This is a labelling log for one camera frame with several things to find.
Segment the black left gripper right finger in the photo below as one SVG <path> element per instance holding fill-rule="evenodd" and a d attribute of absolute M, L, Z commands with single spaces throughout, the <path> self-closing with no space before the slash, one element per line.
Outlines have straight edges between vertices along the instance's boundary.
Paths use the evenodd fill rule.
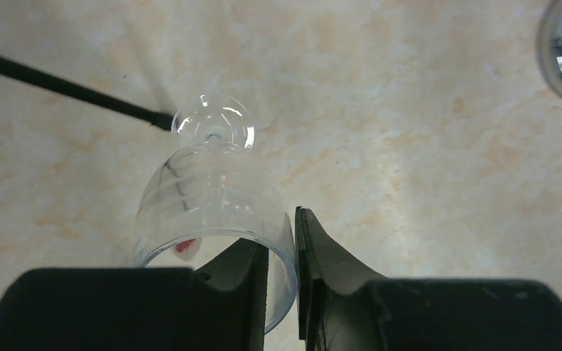
<path fill-rule="evenodd" d="M 295 213 L 307 350 L 562 350 L 562 300 L 530 279 L 387 278 Z"/>

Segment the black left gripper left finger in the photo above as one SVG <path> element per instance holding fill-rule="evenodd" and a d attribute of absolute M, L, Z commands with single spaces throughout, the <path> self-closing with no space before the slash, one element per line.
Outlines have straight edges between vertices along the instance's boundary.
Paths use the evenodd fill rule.
<path fill-rule="evenodd" d="M 203 267 L 39 268 L 0 300 L 0 350 L 262 350 L 269 251 Z"/>

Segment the clear smooth wine glass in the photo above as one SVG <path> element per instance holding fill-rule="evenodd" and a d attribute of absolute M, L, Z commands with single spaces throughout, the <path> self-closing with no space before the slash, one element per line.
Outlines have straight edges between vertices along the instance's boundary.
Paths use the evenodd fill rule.
<path fill-rule="evenodd" d="M 252 149 L 257 121 L 233 97 L 214 93 L 176 115 L 178 148 L 143 190 L 129 264 L 201 268 L 241 239 L 260 244 L 269 254 L 265 329 L 272 331 L 295 301 L 297 273 L 281 186 Z M 175 254 L 176 244 L 195 238 L 197 254 Z"/>

